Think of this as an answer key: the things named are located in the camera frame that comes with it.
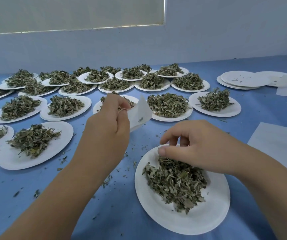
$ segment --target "wall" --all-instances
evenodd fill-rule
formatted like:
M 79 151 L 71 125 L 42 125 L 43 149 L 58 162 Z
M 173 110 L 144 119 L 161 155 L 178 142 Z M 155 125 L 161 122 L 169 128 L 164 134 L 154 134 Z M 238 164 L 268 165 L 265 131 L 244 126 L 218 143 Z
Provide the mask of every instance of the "wall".
M 161 26 L 0 35 L 0 74 L 287 54 L 287 0 L 167 0 Z

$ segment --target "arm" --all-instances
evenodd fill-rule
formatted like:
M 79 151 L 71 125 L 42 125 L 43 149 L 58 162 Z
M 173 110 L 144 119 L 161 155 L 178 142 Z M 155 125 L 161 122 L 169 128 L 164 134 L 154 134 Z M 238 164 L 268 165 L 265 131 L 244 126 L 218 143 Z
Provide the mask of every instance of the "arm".
M 161 156 L 231 174 L 242 181 L 276 237 L 287 240 L 287 168 L 207 121 L 179 122 L 162 136 L 160 143 L 168 141 L 170 146 L 158 150 Z
M 109 94 L 101 111 L 88 119 L 71 162 L 0 240 L 70 239 L 85 206 L 128 146 L 127 111 L 118 113 L 118 106 L 130 108 L 124 98 Z

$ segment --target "blue table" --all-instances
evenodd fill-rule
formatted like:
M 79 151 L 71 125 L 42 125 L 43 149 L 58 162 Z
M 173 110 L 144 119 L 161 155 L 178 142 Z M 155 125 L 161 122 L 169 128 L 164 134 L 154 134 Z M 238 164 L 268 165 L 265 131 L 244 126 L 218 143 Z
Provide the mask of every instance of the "blue table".
M 180 64 L 181 67 L 189 69 L 190 72 L 199 73 L 201 78 L 207 80 L 211 89 L 225 87 L 218 84 L 216 78 L 224 72 L 231 70 L 245 70 L 251 72 L 258 71 L 280 71 L 287 73 L 287 56 L 274 56 L 249 59 L 233 59 L 223 61 L 198 62 Z M 6 75 L 0 75 L 0 82 Z M 179 92 L 172 87 L 162 91 L 173 92 L 188 98 L 190 93 Z M 50 102 L 50 98 L 58 94 L 57 92 L 45 96 Z M 149 93 L 131 89 L 124 95 L 145 98 Z M 92 116 L 92 108 L 105 95 L 98 89 L 87 93 L 86 96 L 92 100 L 91 109 L 86 113 L 68 120 L 77 133 L 69 145 L 63 151 L 67 151 L 67 161 L 60 164 L 62 153 L 52 159 L 37 165 L 33 168 L 8 171 L 0 167 L 0 234 L 6 230 L 12 222 L 34 201 L 34 193 L 37 189 L 41 192 L 58 174 L 57 168 L 66 166 L 71 160 L 77 144 L 84 130 L 83 124 L 88 117 Z M 0 108 L 6 101 L 16 96 L 13 93 L 0 99 Z M 261 87 L 255 90 L 230 90 L 230 96 L 235 98 L 242 107 L 242 111 L 235 117 L 227 118 L 227 122 L 222 122 L 215 117 L 210 117 L 202 113 L 193 111 L 190 120 L 205 119 L 218 126 L 237 139 L 247 143 L 252 133 L 262 122 L 281 125 L 287 127 L 287 97 L 277 96 L 276 88 Z M 22 128 L 29 128 L 32 124 L 45 122 L 39 114 L 26 120 L 9 124 L 18 132 Z M 227 217 L 216 229 L 211 232 L 186 236 L 173 233 L 153 221 L 141 207 L 136 196 L 134 187 L 133 161 L 138 162 L 148 150 L 159 144 L 156 135 L 162 135 L 164 131 L 175 123 L 165 123 L 150 120 L 140 129 L 130 134 L 130 143 L 127 148 L 128 156 L 122 159 L 118 169 L 111 175 L 113 180 L 109 186 L 100 187 L 96 192 L 95 199 L 92 199 L 82 213 L 75 231 L 72 235 L 73 240 L 88 239 L 275 239 L 263 214 L 260 212 L 256 202 L 249 191 L 235 177 L 227 175 L 227 180 L 231 192 L 231 204 Z

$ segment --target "paper sheet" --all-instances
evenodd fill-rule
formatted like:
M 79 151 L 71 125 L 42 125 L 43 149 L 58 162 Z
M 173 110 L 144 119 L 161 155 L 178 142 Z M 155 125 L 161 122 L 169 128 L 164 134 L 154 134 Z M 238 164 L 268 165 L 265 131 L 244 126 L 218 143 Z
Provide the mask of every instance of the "paper sheet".
M 268 154 L 287 168 L 287 127 L 261 122 L 248 145 Z
M 128 110 L 128 119 L 130 122 L 130 131 L 139 125 L 146 123 L 153 115 L 147 101 L 143 96 L 140 97 L 138 103 Z

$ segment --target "hand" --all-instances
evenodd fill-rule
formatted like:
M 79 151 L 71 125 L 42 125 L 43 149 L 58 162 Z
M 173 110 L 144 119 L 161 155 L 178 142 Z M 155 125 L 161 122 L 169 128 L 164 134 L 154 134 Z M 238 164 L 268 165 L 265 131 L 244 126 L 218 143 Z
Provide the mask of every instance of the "hand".
M 177 123 L 160 139 L 161 144 L 168 141 L 170 146 L 159 148 L 160 156 L 232 175 L 245 167 L 243 158 L 253 149 L 205 120 Z
M 123 97 L 109 93 L 100 112 L 87 120 L 76 150 L 83 154 L 88 151 L 89 155 L 79 155 L 78 158 L 97 160 L 96 166 L 102 167 L 108 173 L 121 161 L 129 144 L 130 125 L 127 110 L 118 111 L 118 106 L 131 108 Z

